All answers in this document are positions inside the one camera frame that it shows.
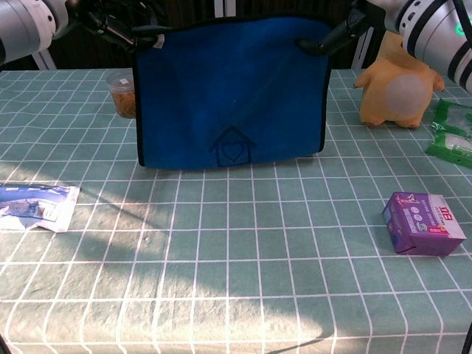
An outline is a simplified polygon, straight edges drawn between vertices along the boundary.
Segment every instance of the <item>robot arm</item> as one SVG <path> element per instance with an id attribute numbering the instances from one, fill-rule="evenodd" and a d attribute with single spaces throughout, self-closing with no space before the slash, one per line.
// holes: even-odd
<path id="1" fill-rule="evenodd" d="M 135 28 L 108 13 L 110 1 L 127 0 L 0 0 L 0 64 L 46 49 L 77 23 L 128 51 L 151 47 L 168 30 L 155 20 L 153 0 L 131 0 L 148 19 Z M 370 26 L 384 28 L 403 36 L 410 55 L 472 92 L 468 13 L 472 1 L 464 6 L 462 0 L 354 0 L 348 19 L 323 42 L 298 44 L 314 55 L 333 54 Z"/>

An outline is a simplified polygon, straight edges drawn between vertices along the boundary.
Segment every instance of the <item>yellow plush toy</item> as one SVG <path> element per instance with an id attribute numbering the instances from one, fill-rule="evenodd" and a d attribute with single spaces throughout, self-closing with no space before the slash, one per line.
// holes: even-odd
<path id="1" fill-rule="evenodd" d="M 416 128 L 431 102 L 433 90 L 444 90 L 441 76 L 409 55 L 402 38 L 386 32 L 375 62 L 354 84 L 363 87 L 361 121 L 380 125 L 385 121 Z"/>

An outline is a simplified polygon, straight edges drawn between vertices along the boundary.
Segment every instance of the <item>checkered tablecloth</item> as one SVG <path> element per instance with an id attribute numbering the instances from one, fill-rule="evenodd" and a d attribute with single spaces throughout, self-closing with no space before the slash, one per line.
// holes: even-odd
<path id="1" fill-rule="evenodd" d="M 66 234 L 0 234 L 14 353 L 459 353 L 472 170 L 423 152 L 436 100 L 417 130 L 366 128 L 355 73 L 335 71 L 318 156 L 184 173 L 137 164 L 108 73 L 0 73 L 0 182 L 81 187 Z M 396 255 L 381 211 L 397 190 L 443 194 L 468 240 Z"/>

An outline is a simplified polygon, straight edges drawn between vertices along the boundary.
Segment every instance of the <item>blue bag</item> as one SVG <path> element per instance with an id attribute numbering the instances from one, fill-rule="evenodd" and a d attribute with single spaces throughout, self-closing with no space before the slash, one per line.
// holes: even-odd
<path id="1" fill-rule="evenodd" d="M 323 21 L 222 18 L 165 34 L 136 54 L 143 166 L 196 170 L 309 156 L 325 141 L 330 61 L 295 43 Z"/>

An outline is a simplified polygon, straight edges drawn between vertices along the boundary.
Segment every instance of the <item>heart symbol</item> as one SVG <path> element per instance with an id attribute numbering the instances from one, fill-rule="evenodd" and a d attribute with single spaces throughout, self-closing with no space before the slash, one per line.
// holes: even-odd
<path id="1" fill-rule="evenodd" d="M 243 142 L 224 142 L 221 144 L 223 155 L 233 162 L 236 162 L 244 152 Z"/>

